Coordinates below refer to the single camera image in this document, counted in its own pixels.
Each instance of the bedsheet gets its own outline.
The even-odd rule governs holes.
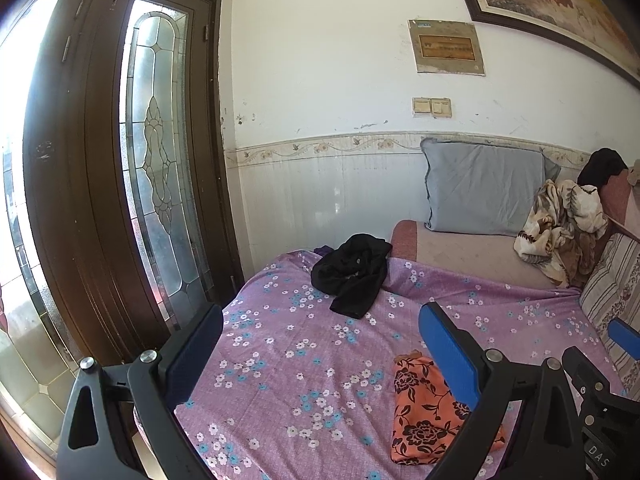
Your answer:
[[[394,381],[393,358],[428,353],[417,327],[427,301],[513,361],[540,364],[576,345],[622,392],[577,289],[521,288],[390,258],[375,304],[354,320],[331,312],[332,298],[312,288],[318,260],[283,254],[249,280],[225,309],[223,335],[191,399],[176,408],[221,480],[423,480],[431,466],[397,465],[390,446],[394,390],[411,385],[409,377]],[[506,413],[507,434],[517,405]],[[433,437],[424,427],[406,431],[418,444]],[[479,478],[492,475],[501,453],[487,457]]]

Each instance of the metal screw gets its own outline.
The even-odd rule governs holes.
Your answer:
[[[486,358],[489,359],[489,361],[491,361],[492,363],[499,363],[500,361],[502,361],[502,358],[504,357],[502,355],[502,352],[500,352],[499,350],[496,350],[495,348],[489,348],[486,351]]]
[[[156,360],[157,357],[158,352],[156,352],[155,350],[145,350],[144,352],[142,352],[142,354],[140,354],[140,360],[143,363],[152,363]]]
[[[560,361],[558,361],[558,359],[556,359],[555,357],[550,357],[549,359],[547,359],[546,365],[552,370],[559,370],[560,368],[562,368]]]
[[[93,357],[83,357],[80,361],[82,370],[90,370],[94,365],[95,359]]]

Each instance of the orange fabric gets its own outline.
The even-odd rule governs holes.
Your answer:
[[[469,408],[453,398],[433,360],[417,350],[396,357],[394,375],[391,460],[401,465],[434,464],[458,434]],[[500,427],[491,451],[504,443]]]

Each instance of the wallpaper border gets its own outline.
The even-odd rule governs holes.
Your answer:
[[[326,156],[350,155],[420,155],[420,142],[425,137],[440,141],[456,140],[473,144],[521,148],[542,152],[564,168],[580,170],[590,154],[563,148],[546,142],[514,139],[513,137],[484,136],[461,132],[375,132],[365,135],[341,134],[307,139],[284,140],[237,150],[225,150],[228,168],[244,168],[259,164],[273,164],[286,160],[303,160]]]

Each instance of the switch plate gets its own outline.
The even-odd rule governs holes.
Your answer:
[[[431,113],[431,99],[428,97],[414,97],[411,101],[414,109],[414,116]]]
[[[451,99],[431,98],[431,115],[436,118],[450,118]]]

